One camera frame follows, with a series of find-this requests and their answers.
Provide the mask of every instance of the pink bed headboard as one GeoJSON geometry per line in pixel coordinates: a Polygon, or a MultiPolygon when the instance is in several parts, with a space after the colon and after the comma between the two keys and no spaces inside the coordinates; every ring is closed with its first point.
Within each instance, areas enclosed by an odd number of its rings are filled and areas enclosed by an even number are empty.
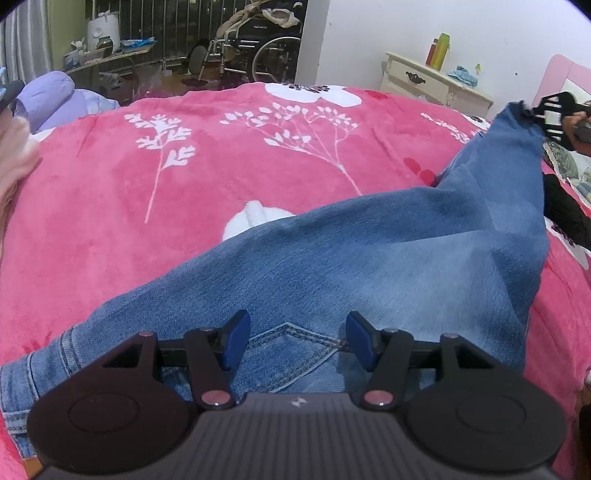
{"type": "Polygon", "coordinates": [[[550,59],[532,105],[538,105],[542,97],[561,91],[566,79],[591,93],[591,69],[558,54],[550,59]]]}

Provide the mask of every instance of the blue jeans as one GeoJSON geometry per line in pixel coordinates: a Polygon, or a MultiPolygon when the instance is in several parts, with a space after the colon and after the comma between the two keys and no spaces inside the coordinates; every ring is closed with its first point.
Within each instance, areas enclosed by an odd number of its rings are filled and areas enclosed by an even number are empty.
{"type": "MultiPolygon", "coordinates": [[[[33,402],[141,330],[181,338],[237,310],[251,340],[233,381],[248,391],[361,390],[345,338],[358,310],[418,340],[457,332],[522,368],[528,310],[548,253],[542,131],[509,105],[436,188],[365,196],[276,220],[222,242],[97,309],[48,347],[0,371],[0,406],[23,456],[33,402]]],[[[176,370],[167,384],[190,398],[176,370]]]]}

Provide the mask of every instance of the pink blanket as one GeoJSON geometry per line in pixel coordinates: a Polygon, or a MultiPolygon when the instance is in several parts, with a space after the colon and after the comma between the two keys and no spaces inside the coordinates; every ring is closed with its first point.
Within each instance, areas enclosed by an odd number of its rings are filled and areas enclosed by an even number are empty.
{"type": "MultiPolygon", "coordinates": [[[[481,127],[444,107],[372,91],[251,84],[146,99],[58,128],[41,145],[43,161],[5,238],[0,364],[254,225],[429,185],[481,127]]],[[[551,235],[527,375],[571,421],[591,351],[589,285],[551,235]]],[[[21,480],[2,428],[0,478],[21,480]]],[[[572,465],[569,440],[555,467],[568,477],[572,465]]]]}

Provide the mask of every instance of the metal railing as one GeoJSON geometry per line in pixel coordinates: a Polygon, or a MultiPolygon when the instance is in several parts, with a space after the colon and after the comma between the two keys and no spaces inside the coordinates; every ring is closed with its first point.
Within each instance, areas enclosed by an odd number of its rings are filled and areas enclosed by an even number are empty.
{"type": "MultiPolygon", "coordinates": [[[[155,37],[152,52],[138,64],[166,60],[174,64],[187,57],[202,39],[211,40],[220,25],[250,0],[96,0],[96,14],[119,12],[121,39],[155,37]]],[[[87,0],[92,10],[92,0],[87,0]]],[[[116,62],[105,64],[117,70],[116,62]]]]}

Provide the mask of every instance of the logo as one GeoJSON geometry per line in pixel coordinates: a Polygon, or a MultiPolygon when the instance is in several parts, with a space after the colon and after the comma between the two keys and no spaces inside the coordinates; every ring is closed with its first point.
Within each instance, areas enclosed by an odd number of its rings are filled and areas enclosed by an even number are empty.
{"type": "Polygon", "coordinates": [[[297,397],[295,400],[291,401],[291,404],[297,408],[302,408],[302,406],[306,405],[307,403],[308,403],[308,401],[302,397],[297,397]]]}

